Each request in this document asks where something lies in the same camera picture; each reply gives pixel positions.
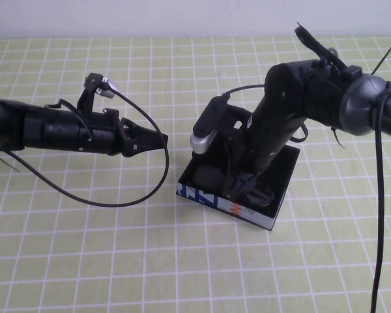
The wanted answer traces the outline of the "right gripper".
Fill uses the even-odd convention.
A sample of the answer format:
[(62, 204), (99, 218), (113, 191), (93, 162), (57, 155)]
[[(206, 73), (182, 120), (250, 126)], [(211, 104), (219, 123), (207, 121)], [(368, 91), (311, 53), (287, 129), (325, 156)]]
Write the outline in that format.
[(232, 168), (244, 174), (227, 178), (227, 198), (238, 198), (241, 190), (244, 195), (253, 194), (259, 172), (270, 166), (274, 149), (265, 137), (250, 134), (247, 130), (239, 131), (229, 145)]

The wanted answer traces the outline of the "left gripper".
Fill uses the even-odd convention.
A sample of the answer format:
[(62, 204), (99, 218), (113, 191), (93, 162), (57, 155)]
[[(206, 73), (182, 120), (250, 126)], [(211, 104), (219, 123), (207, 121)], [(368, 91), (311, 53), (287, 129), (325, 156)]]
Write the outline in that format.
[(135, 122), (120, 118), (118, 110), (93, 112), (89, 118), (91, 135), (80, 128), (80, 148), (83, 152), (132, 157), (136, 153), (164, 148), (168, 135), (142, 127)]

